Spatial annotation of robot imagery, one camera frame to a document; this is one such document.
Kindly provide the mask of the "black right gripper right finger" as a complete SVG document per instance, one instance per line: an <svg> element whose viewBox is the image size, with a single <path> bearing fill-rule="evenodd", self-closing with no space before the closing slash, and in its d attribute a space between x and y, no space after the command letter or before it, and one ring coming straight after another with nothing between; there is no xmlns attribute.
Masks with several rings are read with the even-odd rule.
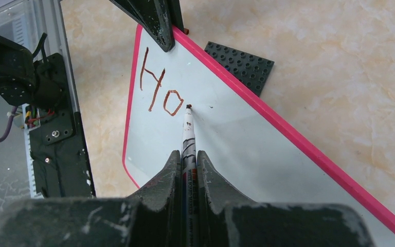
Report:
<svg viewBox="0 0 395 247"><path fill-rule="evenodd" d="M197 153L200 246L374 246L358 213L340 204L259 203Z"/></svg>

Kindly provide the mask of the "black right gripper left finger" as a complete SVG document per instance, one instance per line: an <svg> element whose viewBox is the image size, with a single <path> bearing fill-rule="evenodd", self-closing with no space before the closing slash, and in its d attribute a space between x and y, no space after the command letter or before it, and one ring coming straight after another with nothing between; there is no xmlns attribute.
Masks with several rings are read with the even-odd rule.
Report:
<svg viewBox="0 0 395 247"><path fill-rule="evenodd" d="M0 215L0 246L181 246L178 169L163 169L125 198L49 198L13 202Z"/></svg>

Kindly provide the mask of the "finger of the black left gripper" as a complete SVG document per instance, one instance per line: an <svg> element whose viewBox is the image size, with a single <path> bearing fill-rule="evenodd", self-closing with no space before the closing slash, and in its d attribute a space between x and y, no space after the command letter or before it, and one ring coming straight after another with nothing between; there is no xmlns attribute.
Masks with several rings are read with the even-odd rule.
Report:
<svg viewBox="0 0 395 247"><path fill-rule="evenodd" d="M175 1L111 0L140 24L164 52L174 47Z"/></svg>
<svg viewBox="0 0 395 247"><path fill-rule="evenodd" d="M168 0L168 7L172 25L186 33L179 0Z"/></svg>

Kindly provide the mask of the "white marker pen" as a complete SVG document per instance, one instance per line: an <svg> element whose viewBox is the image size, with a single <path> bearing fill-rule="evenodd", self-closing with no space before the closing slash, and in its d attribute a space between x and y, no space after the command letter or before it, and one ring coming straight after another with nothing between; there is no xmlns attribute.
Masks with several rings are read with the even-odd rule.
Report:
<svg viewBox="0 0 395 247"><path fill-rule="evenodd" d="M197 193L196 146L192 106L186 105L183 124L182 179L185 220L185 245L199 245L199 204Z"/></svg>

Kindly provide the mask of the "pink framed whiteboard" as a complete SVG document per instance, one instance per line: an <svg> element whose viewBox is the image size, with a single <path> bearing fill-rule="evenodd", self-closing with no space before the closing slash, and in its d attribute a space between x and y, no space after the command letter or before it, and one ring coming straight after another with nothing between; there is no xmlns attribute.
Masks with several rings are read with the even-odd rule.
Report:
<svg viewBox="0 0 395 247"><path fill-rule="evenodd" d="M395 215L178 29L164 52L138 25L122 163L142 187L182 148L192 106L196 148L259 202L338 203L357 211L377 246L395 246Z"/></svg>

